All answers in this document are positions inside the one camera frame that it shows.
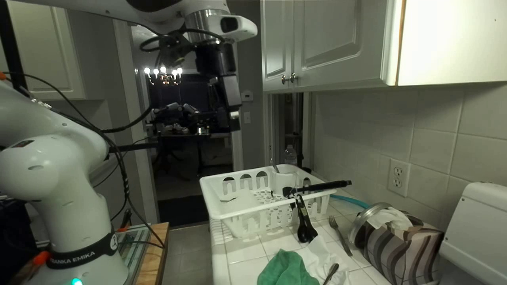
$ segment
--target water bottle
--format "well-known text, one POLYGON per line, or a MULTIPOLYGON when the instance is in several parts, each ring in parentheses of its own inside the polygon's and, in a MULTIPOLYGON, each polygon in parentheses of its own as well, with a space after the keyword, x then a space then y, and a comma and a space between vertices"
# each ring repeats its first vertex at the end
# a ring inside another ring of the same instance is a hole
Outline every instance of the water bottle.
POLYGON ((298 154, 292 145, 288 145, 285 150, 285 164, 298 166, 298 154))

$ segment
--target blue hose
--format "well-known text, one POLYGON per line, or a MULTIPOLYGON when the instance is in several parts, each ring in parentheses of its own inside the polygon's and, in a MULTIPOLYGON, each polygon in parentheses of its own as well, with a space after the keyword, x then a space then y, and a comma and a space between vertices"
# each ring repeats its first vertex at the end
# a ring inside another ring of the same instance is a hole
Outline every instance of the blue hose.
POLYGON ((340 196, 340 195, 334 195, 334 194, 331 194, 331 197, 333 198, 337 198, 337 199, 341 199, 341 200, 345 200, 347 202, 350 202, 352 204, 356 204, 358 205, 359 207, 362 207, 362 208, 368 208, 369 205, 364 203, 363 201, 359 201, 357 199, 354 199, 354 198, 350 198, 350 197, 345 197, 345 196, 340 196))

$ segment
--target white cloth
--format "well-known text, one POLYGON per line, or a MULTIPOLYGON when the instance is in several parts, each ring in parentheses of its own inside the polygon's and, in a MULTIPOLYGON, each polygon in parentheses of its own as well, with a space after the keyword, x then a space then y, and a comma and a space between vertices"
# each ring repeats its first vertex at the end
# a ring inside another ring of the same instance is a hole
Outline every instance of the white cloth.
POLYGON ((380 210, 368 219, 368 223, 375 229, 380 229, 382 225, 388 223, 390 227, 404 231, 413 226, 404 213, 393 207, 380 210))
POLYGON ((324 283, 331 266, 338 263, 340 267, 333 275, 333 278, 329 280, 328 284, 350 285, 348 266, 336 254, 329 251, 321 236, 317 236, 307 247, 297 250, 296 252, 299 253, 303 259, 306 271, 308 271, 312 277, 315 277, 319 281, 319 284, 324 283))

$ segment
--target green indicator light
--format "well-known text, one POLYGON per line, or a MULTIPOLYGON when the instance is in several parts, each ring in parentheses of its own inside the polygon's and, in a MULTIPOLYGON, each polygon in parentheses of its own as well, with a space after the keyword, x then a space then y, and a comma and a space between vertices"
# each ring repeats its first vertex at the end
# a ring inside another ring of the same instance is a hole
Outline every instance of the green indicator light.
POLYGON ((78 278, 74 278, 74 279, 72 279, 72 283, 71 284, 72 285, 83 285, 83 282, 80 279, 78 279, 78 278))

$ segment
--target tissue box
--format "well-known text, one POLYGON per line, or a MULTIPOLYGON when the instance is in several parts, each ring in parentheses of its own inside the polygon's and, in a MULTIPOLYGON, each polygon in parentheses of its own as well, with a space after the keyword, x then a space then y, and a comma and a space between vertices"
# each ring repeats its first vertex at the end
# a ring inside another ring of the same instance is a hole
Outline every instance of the tissue box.
POLYGON ((414 225, 406 231, 365 223, 363 256, 393 285, 437 284, 444 232, 402 212, 414 225))

